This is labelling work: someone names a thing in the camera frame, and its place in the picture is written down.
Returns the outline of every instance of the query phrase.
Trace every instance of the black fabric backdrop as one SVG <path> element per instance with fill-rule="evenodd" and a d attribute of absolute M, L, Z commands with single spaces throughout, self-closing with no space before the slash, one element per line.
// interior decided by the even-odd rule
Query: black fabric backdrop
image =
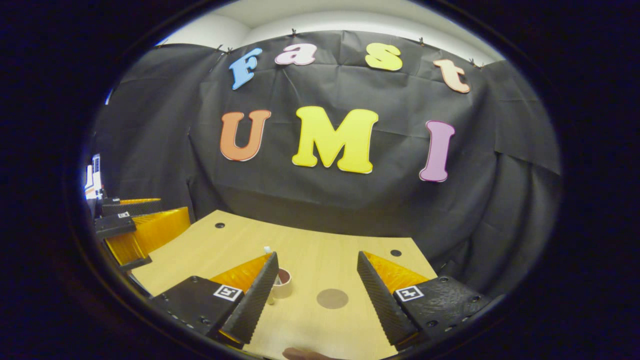
<path fill-rule="evenodd" d="M 403 67 L 372 69 L 366 46 L 396 46 Z M 277 65 L 296 43 L 318 47 L 310 65 Z M 260 47 L 253 79 L 237 90 L 229 65 Z M 465 71 L 467 94 L 451 90 L 434 60 Z M 334 127 L 353 109 L 379 116 L 371 174 L 335 164 L 292 164 L 296 110 L 321 106 Z M 240 111 L 236 143 L 248 141 L 249 112 L 269 110 L 251 160 L 220 152 L 221 116 Z M 442 183 L 418 178 L 429 149 L 427 120 L 453 125 Z M 156 47 L 115 87 L 96 120 L 108 194 L 161 197 L 189 206 L 192 221 L 215 209 L 330 233 L 412 237 L 439 274 L 498 295 L 512 289 L 543 250 L 561 197 L 559 149 L 551 122 L 526 80 L 506 61 L 474 67 L 407 39 L 357 31 L 274 38 L 230 54 L 187 44 Z M 342 157 L 342 151 L 336 161 Z"/>

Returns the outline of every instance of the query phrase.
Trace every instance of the yellow letter m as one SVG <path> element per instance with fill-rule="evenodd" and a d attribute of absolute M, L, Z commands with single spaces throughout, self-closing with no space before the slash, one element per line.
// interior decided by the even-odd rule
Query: yellow letter m
<path fill-rule="evenodd" d="M 378 114 L 371 110 L 351 110 L 338 130 L 334 130 L 329 116 L 319 106 L 305 106 L 296 115 L 302 121 L 300 146 L 292 158 L 293 163 L 303 167 L 314 167 L 318 159 L 314 156 L 314 144 L 324 167 L 330 167 L 344 147 L 344 155 L 338 160 L 343 171 L 368 174 L 373 170 L 369 162 L 371 129 L 378 121 Z"/>

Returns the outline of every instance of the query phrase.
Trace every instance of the foam letter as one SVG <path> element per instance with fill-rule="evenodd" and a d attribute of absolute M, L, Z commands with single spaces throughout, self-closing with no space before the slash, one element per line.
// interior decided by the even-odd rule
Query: foam letter
<path fill-rule="evenodd" d="M 445 164 L 449 151 L 449 140 L 456 133 L 453 126 L 440 121 L 427 121 L 427 130 L 431 134 L 427 165 L 420 171 L 420 180 L 441 183 L 447 179 Z"/>
<path fill-rule="evenodd" d="M 296 65 L 308 65 L 316 60 L 314 54 L 317 46 L 313 44 L 294 44 L 284 48 L 286 53 L 276 56 L 276 63 L 280 65 L 288 65 L 294 63 Z"/>
<path fill-rule="evenodd" d="M 314 143 L 324 167 L 330 167 L 344 147 L 344 155 L 338 160 L 338 168 L 343 171 L 368 174 L 373 170 L 369 162 L 369 142 L 371 129 L 378 121 L 378 114 L 371 110 L 351 110 L 338 130 L 333 129 L 326 112 L 319 106 L 305 106 L 296 112 L 302 121 L 300 146 L 293 156 L 293 163 L 303 167 L 314 167 Z"/>
<path fill-rule="evenodd" d="M 262 129 L 264 122 L 271 116 L 268 110 L 255 110 L 249 113 L 251 133 L 249 143 L 245 147 L 236 146 L 236 131 L 238 123 L 244 117 L 243 113 L 233 112 L 222 115 L 222 135 L 220 136 L 220 151 L 225 158 L 234 161 L 247 161 L 252 159 L 260 150 L 262 143 Z"/>
<path fill-rule="evenodd" d="M 255 69 L 255 67 L 258 65 L 258 60 L 256 60 L 255 57 L 261 52 L 262 49 L 256 47 L 240 59 L 236 60 L 233 64 L 229 65 L 229 68 L 234 72 L 234 84 L 233 86 L 231 86 L 233 90 L 239 88 L 244 83 L 251 80 L 251 78 L 253 77 L 253 73 L 249 72 L 249 70 Z"/>
<path fill-rule="evenodd" d="M 460 82 L 460 75 L 464 75 L 465 71 L 455 66 L 451 60 L 435 60 L 433 65 L 440 67 L 444 83 L 457 92 L 469 92 L 471 88 L 467 84 Z"/>
<path fill-rule="evenodd" d="M 365 56 L 364 60 L 370 67 L 391 71 L 402 68 L 402 60 L 397 57 L 397 55 L 400 55 L 400 50 L 393 45 L 374 42 L 367 45 L 367 52 L 369 55 Z"/>

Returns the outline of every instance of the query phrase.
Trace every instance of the pink letter i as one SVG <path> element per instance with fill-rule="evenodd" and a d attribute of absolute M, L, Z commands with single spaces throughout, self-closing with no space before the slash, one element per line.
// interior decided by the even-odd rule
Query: pink letter i
<path fill-rule="evenodd" d="M 427 130 L 431 134 L 427 165 L 420 171 L 420 180 L 441 183 L 447 179 L 445 164 L 449 151 L 449 139 L 456 133 L 453 126 L 440 121 L 427 121 Z"/>

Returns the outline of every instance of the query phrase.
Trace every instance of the wooden table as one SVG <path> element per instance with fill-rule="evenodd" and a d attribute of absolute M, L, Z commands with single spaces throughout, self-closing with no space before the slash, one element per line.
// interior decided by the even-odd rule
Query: wooden table
<path fill-rule="evenodd" d="M 225 226 L 217 228 L 217 223 Z M 133 274 L 156 296 L 192 275 L 211 278 L 264 255 L 270 246 L 281 268 L 292 276 L 293 292 L 265 305 L 245 351 L 285 359 L 287 347 L 312 350 L 339 359 L 381 359 L 397 354 L 389 345 L 358 276 L 358 251 L 364 250 L 428 279 L 433 269 L 411 238 L 375 238 L 307 231 L 214 211 L 176 239 L 150 253 L 153 262 Z M 401 256 L 392 256 L 400 250 Z M 344 291 L 339 309 L 320 306 L 325 289 Z"/>

